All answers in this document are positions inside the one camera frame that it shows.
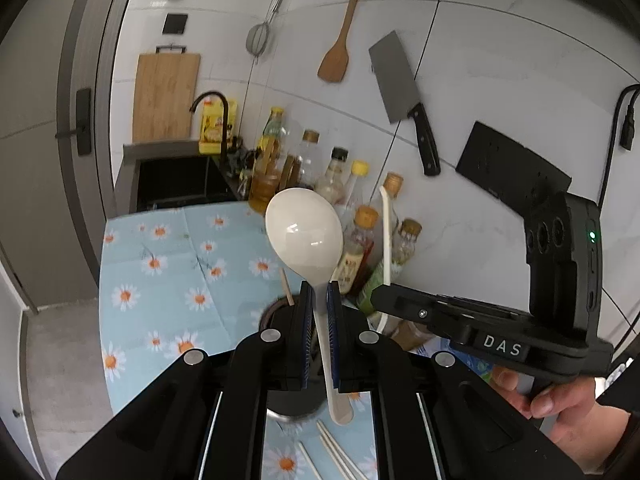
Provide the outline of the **person's right hand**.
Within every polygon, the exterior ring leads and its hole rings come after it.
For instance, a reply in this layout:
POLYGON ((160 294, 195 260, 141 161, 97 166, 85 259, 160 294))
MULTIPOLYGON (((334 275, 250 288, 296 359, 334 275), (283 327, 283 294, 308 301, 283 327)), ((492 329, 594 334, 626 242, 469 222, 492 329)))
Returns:
POLYGON ((620 443, 630 414, 596 401, 596 382, 578 377, 574 382, 544 389, 529 401, 518 392, 520 376, 496 366, 490 385, 527 419, 556 416, 548 438, 570 456, 586 474, 604 471, 605 461, 620 443))

